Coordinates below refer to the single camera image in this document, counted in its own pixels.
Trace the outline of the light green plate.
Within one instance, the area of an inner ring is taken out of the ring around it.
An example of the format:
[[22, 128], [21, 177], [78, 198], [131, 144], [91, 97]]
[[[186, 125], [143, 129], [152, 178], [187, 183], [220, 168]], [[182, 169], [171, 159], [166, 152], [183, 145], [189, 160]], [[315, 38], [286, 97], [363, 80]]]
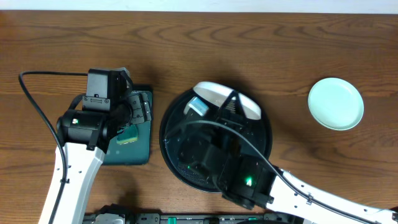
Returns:
[[346, 131], [357, 126], [364, 115], [364, 101], [351, 83], [340, 78], [324, 78], [309, 91], [308, 108], [322, 126]]

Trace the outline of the green yellow sponge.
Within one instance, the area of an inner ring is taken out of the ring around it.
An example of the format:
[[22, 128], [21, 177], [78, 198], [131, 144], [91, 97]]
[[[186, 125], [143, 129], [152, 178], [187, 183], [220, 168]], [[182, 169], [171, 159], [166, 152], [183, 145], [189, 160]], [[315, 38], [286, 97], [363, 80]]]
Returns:
[[116, 143], [122, 145], [135, 142], [138, 140], [138, 136], [139, 133], [136, 125], [126, 126], [118, 131]]

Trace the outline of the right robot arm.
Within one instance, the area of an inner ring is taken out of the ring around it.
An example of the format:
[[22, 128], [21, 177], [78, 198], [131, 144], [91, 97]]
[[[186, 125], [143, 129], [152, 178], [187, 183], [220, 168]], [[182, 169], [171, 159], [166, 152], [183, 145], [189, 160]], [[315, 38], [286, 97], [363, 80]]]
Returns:
[[177, 140], [177, 147], [171, 155], [225, 199], [247, 209], [259, 206], [314, 223], [397, 222], [395, 211], [351, 202], [273, 166], [268, 159], [272, 132], [267, 116], [249, 114], [238, 92], [217, 106], [189, 91], [175, 110], [178, 121], [168, 137]]

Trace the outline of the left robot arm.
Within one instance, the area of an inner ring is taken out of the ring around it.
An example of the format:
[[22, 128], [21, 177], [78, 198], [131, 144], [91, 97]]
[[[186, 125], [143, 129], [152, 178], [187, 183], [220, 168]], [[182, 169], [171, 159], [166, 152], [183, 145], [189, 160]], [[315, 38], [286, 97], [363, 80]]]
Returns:
[[77, 110], [78, 96], [57, 122], [62, 143], [40, 223], [82, 223], [94, 179], [102, 165], [146, 164], [152, 127], [151, 91], [134, 91], [111, 111]]

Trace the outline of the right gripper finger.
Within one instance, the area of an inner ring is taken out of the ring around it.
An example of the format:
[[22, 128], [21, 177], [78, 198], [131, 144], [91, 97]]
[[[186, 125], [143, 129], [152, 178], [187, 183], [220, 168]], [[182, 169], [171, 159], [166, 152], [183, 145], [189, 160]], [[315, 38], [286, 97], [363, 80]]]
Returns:
[[238, 113], [238, 103], [237, 97], [238, 93], [236, 91], [232, 91], [227, 99], [221, 104], [219, 108], [219, 115], [226, 116], [227, 114], [237, 114]]
[[245, 119], [247, 120], [248, 117], [246, 116], [246, 112], [244, 110], [244, 105], [242, 102], [242, 98], [240, 96], [240, 93], [236, 94], [236, 105], [237, 105], [237, 111], [238, 113]]

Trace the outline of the white plate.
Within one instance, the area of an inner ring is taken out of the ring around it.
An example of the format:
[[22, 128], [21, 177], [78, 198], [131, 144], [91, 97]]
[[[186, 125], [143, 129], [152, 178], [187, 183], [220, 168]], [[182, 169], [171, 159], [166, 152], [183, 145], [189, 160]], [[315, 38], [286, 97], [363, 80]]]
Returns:
[[[233, 89], [214, 82], [199, 82], [193, 87], [193, 91], [204, 100], [220, 107]], [[262, 115], [259, 105], [242, 93], [240, 96], [248, 119], [260, 120]]]

